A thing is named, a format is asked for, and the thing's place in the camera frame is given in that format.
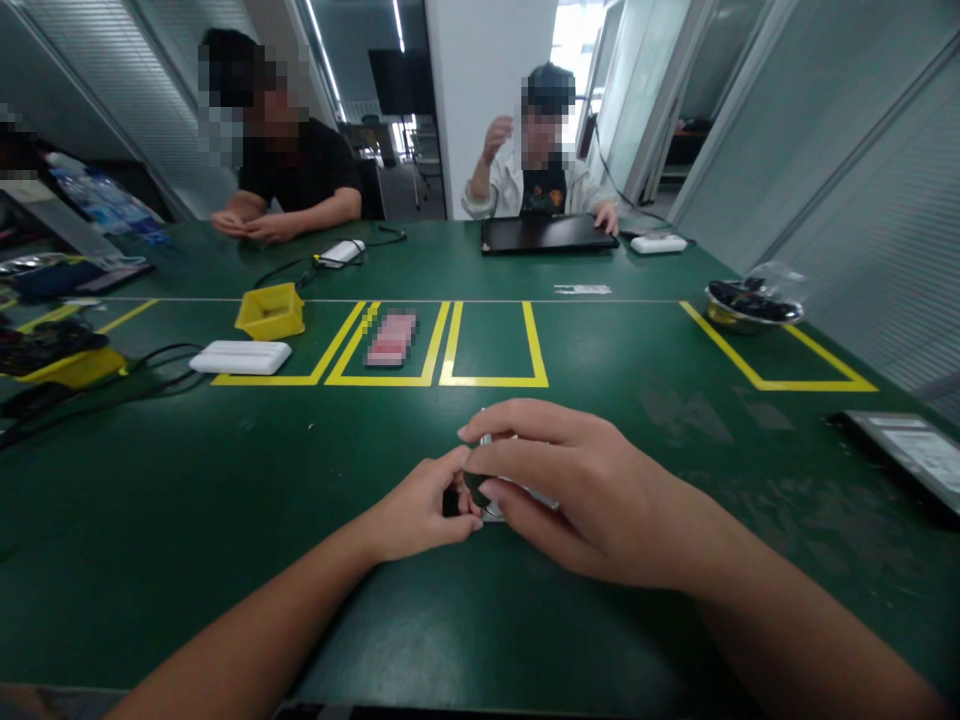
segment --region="hand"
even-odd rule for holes
[[[458,431],[470,443],[486,433],[494,441],[475,448],[464,468],[559,501],[560,509],[550,510],[512,483],[480,486],[514,530],[568,570],[692,592],[712,567],[712,553],[722,552],[720,531],[730,516],[606,420],[517,399],[487,408]]]
[[[302,228],[295,213],[264,215],[246,224],[247,237],[264,243],[284,243],[293,240]]]
[[[470,450],[460,446],[439,460],[421,460],[380,502],[357,518],[377,562],[399,560],[431,548],[463,542],[483,527],[480,509],[464,501],[463,462]],[[443,517],[443,491],[457,486],[459,517]]]
[[[620,234],[620,220],[617,217],[617,204],[612,200],[606,200],[597,206],[597,221],[594,227],[601,227],[608,235],[616,237]]]
[[[483,161],[487,165],[492,165],[493,159],[497,156],[497,151],[511,137],[513,137],[512,117],[501,115],[490,123],[490,127],[487,128],[487,137],[483,141],[483,154],[481,155]]]
[[[221,210],[210,216],[210,223],[215,230],[219,230],[224,235],[235,238],[247,237],[246,224],[240,219],[240,216],[229,210]]]

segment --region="smartphone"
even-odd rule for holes
[[[368,367],[403,367],[417,330],[417,316],[411,312],[388,313],[367,349],[363,364]]]

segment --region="yellow tape rectangle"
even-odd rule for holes
[[[527,344],[530,346],[530,360],[533,363],[532,378],[511,377],[455,377],[453,366],[457,360],[457,343],[460,339],[460,320],[463,316],[463,303],[457,302],[453,306],[453,316],[450,319],[450,333],[447,336],[447,350],[443,356],[443,365],[440,368],[440,385],[458,387],[522,387],[545,388],[550,387],[547,380],[547,370],[543,364],[543,355],[540,352],[540,338],[537,336],[537,324],[533,319],[533,306],[529,302],[521,303],[523,307],[523,321],[527,329]]]
[[[357,319],[357,316],[360,314],[360,311],[363,310],[363,306],[366,305],[366,302],[358,302],[353,306],[353,310],[350,311],[350,314],[347,316],[347,319],[343,321],[343,325],[340,326],[340,329],[337,331],[337,334],[334,335],[333,340],[330,341],[330,344],[327,346],[326,351],[323,353],[323,356],[320,358],[320,362],[317,363],[317,366],[313,369],[313,372],[309,375],[289,375],[286,377],[263,377],[261,375],[217,375],[214,378],[211,385],[217,385],[218,387],[224,386],[274,386],[274,387],[305,387],[310,385],[317,385],[320,382],[320,378],[323,376],[324,370],[327,369],[327,366],[330,364],[330,361],[333,359],[333,356],[336,355],[337,350],[340,349],[340,345],[343,344],[343,339],[347,336],[347,333],[350,332],[350,328],[353,327],[354,321]]]
[[[344,375],[350,362],[350,358],[360,345],[363,336],[367,334],[373,324],[374,318],[380,310],[380,303],[370,304],[363,320],[350,338],[343,354],[337,360],[333,370],[330,371],[324,385],[351,385],[357,387],[429,387],[433,384],[433,371],[437,366],[437,356],[440,354],[440,342],[443,339],[443,329],[447,324],[447,314],[450,311],[450,303],[440,303],[440,312],[437,314],[437,321],[433,326],[433,333],[430,336],[430,345],[427,347],[427,357],[423,361],[423,372],[419,377],[384,377],[384,376],[366,376],[366,375]]]
[[[56,322],[57,320],[63,320],[70,315],[73,315],[77,310],[80,309],[79,305],[61,305],[56,310],[51,310],[46,315],[41,315],[35,320],[31,320],[26,325],[21,325],[17,328],[18,332],[28,333],[32,332],[33,329],[44,322]]]
[[[116,320],[114,320],[113,322],[107,323],[107,324],[104,325],[102,328],[100,328],[99,330],[97,330],[97,332],[100,333],[101,335],[104,335],[104,334],[110,332],[111,330],[113,330],[115,327],[118,327],[118,326],[120,326],[120,325],[123,325],[123,324],[124,324],[127,320],[129,320],[130,318],[136,317],[137,315],[139,315],[140,313],[142,313],[144,310],[146,310],[146,309],[148,309],[148,308],[152,308],[152,307],[153,307],[154,305],[156,305],[158,302],[160,302],[160,301],[159,301],[159,300],[147,300],[143,305],[138,305],[138,306],[135,307],[133,310],[131,310],[130,312],[128,312],[126,315],[121,315],[120,317],[118,317],[118,318],[117,318]]]
[[[823,347],[816,340],[811,338],[802,330],[789,325],[784,329],[797,338],[800,342],[813,350],[818,356],[826,360],[846,380],[764,380],[759,373],[747,364],[747,361],[741,357],[740,353],[716,331],[716,329],[707,320],[700,315],[688,302],[681,302],[680,306],[687,311],[697,325],[707,334],[714,344],[720,348],[742,372],[757,390],[770,392],[878,392],[866,378],[858,374],[853,368],[843,362],[836,355]]]

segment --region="green table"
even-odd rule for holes
[[[615,422],[956,696],[960,540],[825,418],[912,411],[955,430],[811,328],[711,336],[694,317],[702,289],[731,272],[699,248],[483,258],[476,224],[406,229],[303,290],[285,380],[223,378],[0,454],[0,681],[131,687],[456,444],[472,413],[530,395]],[[173,235],[149,253],[158,272],[85,311],[130,357],[242,339],[238,301],[256,278],[338,237],[388,237],[357,223],[255,250],[206,225]],[[610,292],[557,292],[577,285]],[[420,317],[410,363],[368,371],[357,328],[390,307]],[[6,312],[25,323],[49,309]],[[505,526],[375,571],[293,694],[642,717],[749,707],[687,599],[570,575]]]

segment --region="yellow tray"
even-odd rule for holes
[[[260,342],[299,335],[306,327],[296,286],[284,283],[244,293],[234,327]]]
[[[122,369],[126,364],[123,355],[113,348],[105,347],[65,357],[29,375],[14,379],[26,383],[58,382],[71,390],[80,390]]]

